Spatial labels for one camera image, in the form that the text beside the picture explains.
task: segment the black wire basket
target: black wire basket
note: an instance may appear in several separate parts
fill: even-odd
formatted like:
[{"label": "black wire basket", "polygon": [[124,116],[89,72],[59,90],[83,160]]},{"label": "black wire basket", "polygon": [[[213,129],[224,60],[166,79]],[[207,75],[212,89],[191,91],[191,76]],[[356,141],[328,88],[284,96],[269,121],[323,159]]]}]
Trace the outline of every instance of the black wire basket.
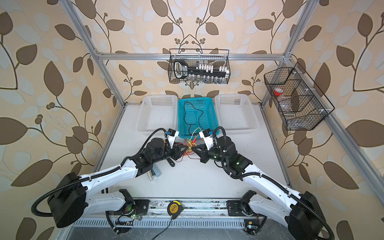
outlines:
[{"label": "black wire basket", "polygon": [[[309,87],[303,81],[301,75],[304,73],[296,63],[293,68],[278,68],[264,74],[265,86],[287,130],[313,130],[334,110],[331,101],[310,75],[313,86]],[[321,103],[315,92],[329,105]]]},{"label": "black wire basket", "polygon": [[169,50],[169,82],[228,84],[231,76],[228,55],[229,50],[224,49],[172,48]]}]

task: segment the white tabletop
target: white tabletop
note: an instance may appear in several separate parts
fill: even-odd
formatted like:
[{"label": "white tabletop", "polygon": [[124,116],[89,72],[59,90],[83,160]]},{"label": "white tabletop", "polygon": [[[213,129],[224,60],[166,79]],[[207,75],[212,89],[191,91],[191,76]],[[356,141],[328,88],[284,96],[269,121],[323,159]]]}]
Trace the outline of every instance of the white tabletop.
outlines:
[{"label": "white tabletop", "polygon": [[[239,154],[250,159],[262,171],[280,183],[283,172],[258,105],[253,106],[259,127],[251,133],[230,134]],[[128,105],[105,156],[101,170],[118,165],[126,156],[137,153],[149,134],[136,131],[139,105]],[[171,167],[164,160],[156,163],[161,176],[150,181],[147,174],[122,181],[110,187],[110,192],[127,189],[138,198],[241,198],[248,190],[258,191],[248,183],[231,179],[213,160],[206,164],[184,157]]]}]

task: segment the teal plastic basket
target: teal plastic basket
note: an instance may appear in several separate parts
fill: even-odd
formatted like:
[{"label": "teal plastic basket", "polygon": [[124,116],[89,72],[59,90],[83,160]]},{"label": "teal plastic basket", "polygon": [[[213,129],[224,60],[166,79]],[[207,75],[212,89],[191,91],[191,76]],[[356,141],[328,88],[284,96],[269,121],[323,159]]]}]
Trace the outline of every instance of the teal plastic basket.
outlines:
[{"label": "teal plastic basket", "polygon": [[198,127],[214,130],[218,127],[212,98],[186,98],[177,103],[179,116],[179,137],[190,138]]}]

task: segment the wallpaper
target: wallpaper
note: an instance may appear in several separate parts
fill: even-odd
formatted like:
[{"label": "wallpaper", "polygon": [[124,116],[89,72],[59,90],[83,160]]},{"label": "wallpaper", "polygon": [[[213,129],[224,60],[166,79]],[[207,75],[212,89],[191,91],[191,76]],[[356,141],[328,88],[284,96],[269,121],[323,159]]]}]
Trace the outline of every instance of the wallpaper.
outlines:
[{"label": "wallpaper", "polygon": [[[0,1],[0,231],[46,240],[31,205],[67,173],[91,172],[120,110],[62,7]],[[46,201],[40,211],[49,211]]]},{"label": "wallpaper", "polygon": [[326,123],[312,131],[287,131],[271,106],[265,107],[268,120],[295,189],[316,197],[336,239],[382,239],[384,208]]},{"label": "wallpaper", "polygon": [[304,0],[73,0],[99,52],[283,53]]},{"label": "wallpaper", "polygon": [[293,55],[330,98],[336,116],[382,176],[383,42],[383,1],[329,1],[316,8]]},{"label": "wallpaper", "polygon": [[[266,93],[263,75],[276,69],[273,61],[230,61],[231,76],[228,84],[186,83],[169,81],[166,61],[116,61],[107,65],[123,98],[128,103],[139,103],[145,96],[176,95],[179,99],[211,97],[217,94],[240,93],[258,103]],[[104,97],[109,97],[105,89]]]}]

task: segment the tape measure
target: tape measure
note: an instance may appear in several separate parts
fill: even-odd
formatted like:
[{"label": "tape measure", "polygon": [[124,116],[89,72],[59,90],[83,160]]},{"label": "tape measure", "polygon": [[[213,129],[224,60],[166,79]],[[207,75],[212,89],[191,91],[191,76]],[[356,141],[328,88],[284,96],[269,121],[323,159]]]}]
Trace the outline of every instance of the tape measure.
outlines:
[{"label": "tape measure", "polygon": [[184,210],[184,207],[178,201],[171,201],[167,207],[168,214],[172,219],[176,219],[176,217]]}]

